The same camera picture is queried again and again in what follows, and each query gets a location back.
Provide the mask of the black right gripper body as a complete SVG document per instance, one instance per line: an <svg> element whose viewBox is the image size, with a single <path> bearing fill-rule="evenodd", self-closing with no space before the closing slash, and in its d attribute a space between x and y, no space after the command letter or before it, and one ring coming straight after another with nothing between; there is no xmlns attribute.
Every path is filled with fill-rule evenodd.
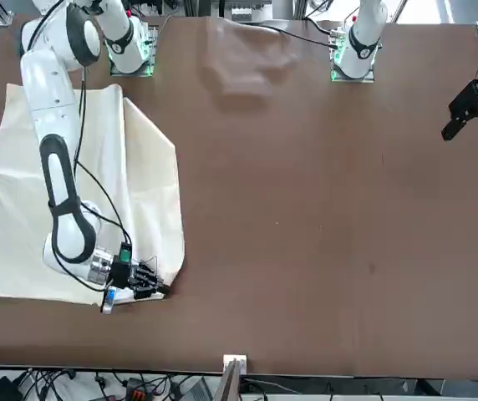
<svg viewBox="0 0 478 401"><path fill-rule="evenodd" d="M115 255L109 269L109 284L119 289L132 288L138 267L137 262L122 261L119 255Z"/></svg>

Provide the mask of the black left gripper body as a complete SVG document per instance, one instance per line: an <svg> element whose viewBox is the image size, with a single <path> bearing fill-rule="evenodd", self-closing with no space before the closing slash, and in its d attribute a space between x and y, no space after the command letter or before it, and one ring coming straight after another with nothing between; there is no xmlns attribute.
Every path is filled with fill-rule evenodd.
<svg viewBox="0 0 478 401"><path fill-rule="evenodd" d="M478 79L471 80L450 102L450 117L468 122L478 117Z"/></svg>

